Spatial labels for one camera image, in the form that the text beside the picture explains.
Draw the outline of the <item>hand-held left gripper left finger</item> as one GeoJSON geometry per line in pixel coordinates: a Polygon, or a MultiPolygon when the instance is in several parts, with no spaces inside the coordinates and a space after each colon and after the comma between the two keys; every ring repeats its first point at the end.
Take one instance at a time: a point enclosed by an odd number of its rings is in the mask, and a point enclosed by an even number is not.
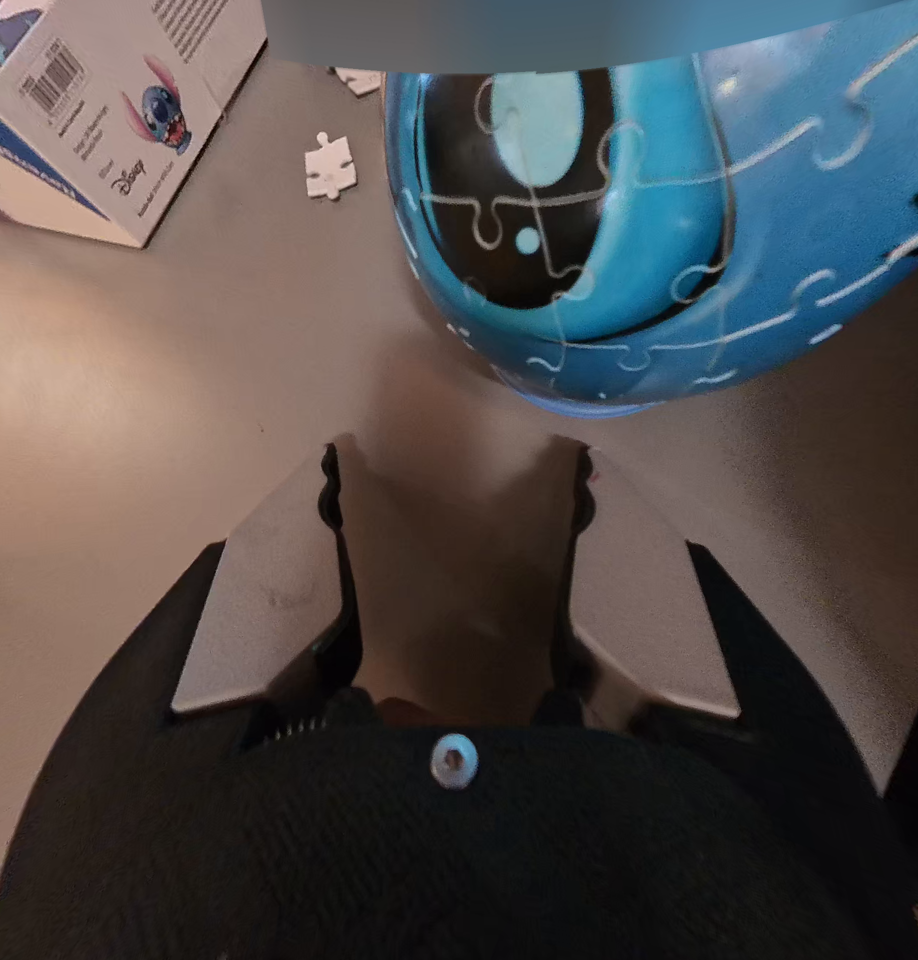
{"type": "Polygon", "coordinates": [[[341,492],[339,451],[329,442],[232,529],[179,676],[175,713],[261,702],[311,714],[353,682],[362,640],[341,492]]]}

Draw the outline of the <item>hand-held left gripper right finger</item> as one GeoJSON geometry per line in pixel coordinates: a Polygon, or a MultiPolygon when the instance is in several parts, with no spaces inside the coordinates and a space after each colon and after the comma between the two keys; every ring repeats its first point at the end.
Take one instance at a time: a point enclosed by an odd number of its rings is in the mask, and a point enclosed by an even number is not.
{"type": "Polygon", "coordinates": [[[731,722],[741,707],[685,536],[604,454],[578,452],[552,646],[587,724],[651,707],[731,722]]]}

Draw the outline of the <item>blue cartoon puzzle ball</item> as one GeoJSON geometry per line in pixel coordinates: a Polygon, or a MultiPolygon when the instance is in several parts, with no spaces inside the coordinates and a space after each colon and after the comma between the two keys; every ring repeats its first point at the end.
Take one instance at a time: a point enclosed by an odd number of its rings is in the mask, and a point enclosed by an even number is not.
{"type": "Polygon", "coordinates": [[[520,396],[602,419],[835,336],[918,267],[918,2],[560,73],[387,73],[408,266],[520,396]]]}

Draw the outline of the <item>printed cardboard puzzle box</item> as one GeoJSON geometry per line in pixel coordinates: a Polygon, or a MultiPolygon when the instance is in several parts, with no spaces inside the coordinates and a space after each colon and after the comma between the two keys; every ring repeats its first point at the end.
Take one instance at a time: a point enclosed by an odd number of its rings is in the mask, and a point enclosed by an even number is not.
{"type": "Polygon", "coordinates": [[[0,221],[145,247],[266,42],[260,1],[0,2],[0,221]]]}

